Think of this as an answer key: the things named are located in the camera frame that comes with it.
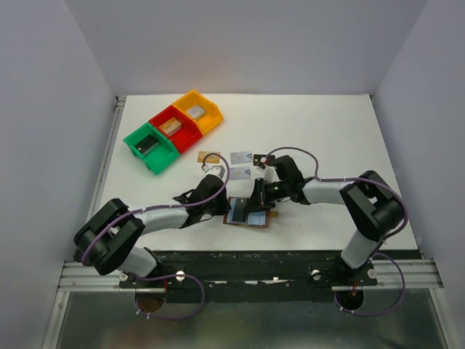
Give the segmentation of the gold credit card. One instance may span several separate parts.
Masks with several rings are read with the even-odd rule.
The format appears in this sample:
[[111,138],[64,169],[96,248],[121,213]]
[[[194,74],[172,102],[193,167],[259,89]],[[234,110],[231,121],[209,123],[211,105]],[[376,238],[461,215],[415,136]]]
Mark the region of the gold credit card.
[[199,151],[197,162],[198,163],[208,163],[208,164],[218,164],[220,162],[220,158],[218,157],[219,152],[213,151]]

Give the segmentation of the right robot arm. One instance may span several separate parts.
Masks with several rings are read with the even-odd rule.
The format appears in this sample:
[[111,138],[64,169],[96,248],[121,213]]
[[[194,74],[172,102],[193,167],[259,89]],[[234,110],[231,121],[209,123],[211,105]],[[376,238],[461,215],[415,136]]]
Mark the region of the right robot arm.
[[272,167],[278,181],[256,179],[252,194],[242,208],[243,215],[269,211],[283,198],[306,206],[344,205],[356,230],[336,261],[336,270],[341,273],[363,267],[388,232],[406,218],[406,209],[397,194],[375,171],[347,180],[304,177],[290,156],[276,158]]

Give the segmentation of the brown leather card holder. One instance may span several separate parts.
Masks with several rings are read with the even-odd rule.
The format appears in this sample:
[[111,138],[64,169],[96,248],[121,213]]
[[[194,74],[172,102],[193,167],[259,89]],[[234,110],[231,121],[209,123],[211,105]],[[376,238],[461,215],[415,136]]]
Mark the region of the brown leather card holder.
[[[228,198],[229,201],[231,201],[231,198],[242,198],[242,197],[229,197]],[[247,227],[247,228],[261,228],[261,229],[268,228],[271,219],[279,217],[278,211],[255,212],[255,213],[248,214],[247,221],[245,223],[235,224],[235,223],[227,222],[228,214],[225,214],[223,218],[223,223],[225,225],[236,225],[236,226],[242,226],[242,227]]]

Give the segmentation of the silver VIP credit card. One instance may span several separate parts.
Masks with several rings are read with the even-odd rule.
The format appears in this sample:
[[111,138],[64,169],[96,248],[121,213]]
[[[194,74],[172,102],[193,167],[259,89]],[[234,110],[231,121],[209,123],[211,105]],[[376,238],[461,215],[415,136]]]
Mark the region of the silver VIP credit card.
[[249,164],[253,162],[251,151],[232,152],[230,154],[231,164]]

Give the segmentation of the black credit card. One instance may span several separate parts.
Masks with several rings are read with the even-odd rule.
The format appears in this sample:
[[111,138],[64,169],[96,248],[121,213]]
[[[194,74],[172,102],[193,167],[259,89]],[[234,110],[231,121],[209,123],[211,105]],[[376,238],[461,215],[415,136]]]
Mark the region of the black credit card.
[[231,198],[231,210],[227,216],[227,222],[235,224],[245,223],[248,217],[248,214],[244,211],[247,203],[247,198]]
[[260,167],[264,163],[266,163],[267,158],[265,154],[254,153],[253,154],[253,165],[255,167]]

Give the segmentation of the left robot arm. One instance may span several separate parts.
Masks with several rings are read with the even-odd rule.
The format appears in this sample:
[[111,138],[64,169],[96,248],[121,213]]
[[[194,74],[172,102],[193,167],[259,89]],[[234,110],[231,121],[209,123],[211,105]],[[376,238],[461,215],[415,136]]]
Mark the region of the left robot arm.
[[76,233],[73,242],[82,253],[81,264],[105,276],[115,270],[140,278],[162,275],[162,262],[148,248],[136,246],[145,234],[183,229],[221,216],[230,210],[225,182],[208,174],[194,189],[168,204],[131,210],[119,198],[109,200]]

